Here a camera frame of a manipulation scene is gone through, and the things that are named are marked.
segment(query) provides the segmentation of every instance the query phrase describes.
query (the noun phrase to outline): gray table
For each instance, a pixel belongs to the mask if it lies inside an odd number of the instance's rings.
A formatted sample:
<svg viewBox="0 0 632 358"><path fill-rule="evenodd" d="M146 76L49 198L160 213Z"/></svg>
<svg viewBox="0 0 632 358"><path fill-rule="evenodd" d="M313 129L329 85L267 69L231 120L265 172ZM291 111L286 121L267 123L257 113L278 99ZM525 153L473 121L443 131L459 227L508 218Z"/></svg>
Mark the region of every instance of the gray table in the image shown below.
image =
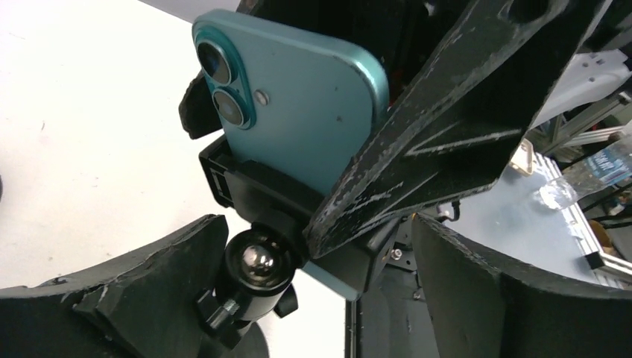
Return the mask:
<svg viewBox="0 0 632 358"><path fill-rule="evenodd" d="M577 205L561 211L540 206L534 192L560 170L536 156L535 172L524 177L506 168L489 191L461 201L461 218L446 226L482 245L541 269L591 283L619 284L590 269L584 255L601 250Z"/></svg>

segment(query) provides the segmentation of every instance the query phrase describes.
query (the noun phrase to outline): screw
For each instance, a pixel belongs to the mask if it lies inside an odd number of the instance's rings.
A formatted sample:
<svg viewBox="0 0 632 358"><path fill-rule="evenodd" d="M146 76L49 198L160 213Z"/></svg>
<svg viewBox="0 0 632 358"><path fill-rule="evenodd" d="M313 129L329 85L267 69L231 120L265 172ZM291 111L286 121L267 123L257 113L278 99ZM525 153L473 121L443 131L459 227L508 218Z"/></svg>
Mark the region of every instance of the screw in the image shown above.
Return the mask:
<svg viewBox="0 0 632 358"><path fill-rule="evenodd" d="M260 89L256 89L254 94L255 99L257 100L257 102L259 102L260 105L267 106L268 103L270 103L270 97L268 97L268 94L266 92L263 92Z"/></svg>
<svg viewBox="0 0 632 358"><path fill-rule="evenodd" d="M397 261L397 260L401 259L401 258L402 258L402 255L403 255L402 251L401 251L401 250L399 250L398 248L396 248L395 250L392 250L392 251L391 251L391 258L392 258L393 260L395 260L395 261Z"/></svg>

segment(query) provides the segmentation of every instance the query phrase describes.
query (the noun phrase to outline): phone back panel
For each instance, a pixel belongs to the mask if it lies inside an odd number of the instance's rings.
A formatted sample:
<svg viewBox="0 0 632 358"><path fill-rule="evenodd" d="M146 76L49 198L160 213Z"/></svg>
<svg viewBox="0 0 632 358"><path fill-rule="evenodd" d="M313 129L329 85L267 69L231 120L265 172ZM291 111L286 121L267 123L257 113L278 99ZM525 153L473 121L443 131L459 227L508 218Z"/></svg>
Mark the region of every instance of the phone back panel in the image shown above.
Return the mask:
<svg viewBox="0 0 632 358"><path fill-rule="evenodd" d="M241 13L196 19L196 48L211 41L230 57L250 124L222 119L233 156L255 160L326 195L388 108L379 61L343 40ZM211 92L220 89L208 75ZM260 91L268 103L253 97Z"/></svg>

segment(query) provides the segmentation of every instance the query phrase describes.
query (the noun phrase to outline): gray floor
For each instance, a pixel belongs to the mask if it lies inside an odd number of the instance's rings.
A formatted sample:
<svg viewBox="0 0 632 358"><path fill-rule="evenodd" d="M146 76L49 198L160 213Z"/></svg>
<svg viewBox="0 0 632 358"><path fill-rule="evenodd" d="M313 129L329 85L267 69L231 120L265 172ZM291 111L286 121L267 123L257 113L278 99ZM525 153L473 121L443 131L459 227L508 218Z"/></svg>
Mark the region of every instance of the gray floor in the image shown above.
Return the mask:
<svg viewBox="0 0 632 358"><path fill-rule="evenodd" d="M170 13L187 22L193 22L199 15L217 8L235 10L239 0L141 0L156 9Z"/></svg>

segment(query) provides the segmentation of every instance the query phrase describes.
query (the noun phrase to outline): plastic bottle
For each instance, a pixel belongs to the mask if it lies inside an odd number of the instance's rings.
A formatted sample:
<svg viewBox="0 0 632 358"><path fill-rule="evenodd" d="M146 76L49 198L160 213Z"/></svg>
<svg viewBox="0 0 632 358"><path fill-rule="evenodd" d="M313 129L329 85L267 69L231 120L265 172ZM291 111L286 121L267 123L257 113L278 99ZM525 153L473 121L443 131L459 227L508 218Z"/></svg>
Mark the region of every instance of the plastic bottle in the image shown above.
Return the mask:
<svg viewBox="0 0 632 358"><path fill-rule="evenodd" d="M536 196L548 208L562 210L631 175L632 136L626 135L564 170L562 177L542 186Z"/></svg>

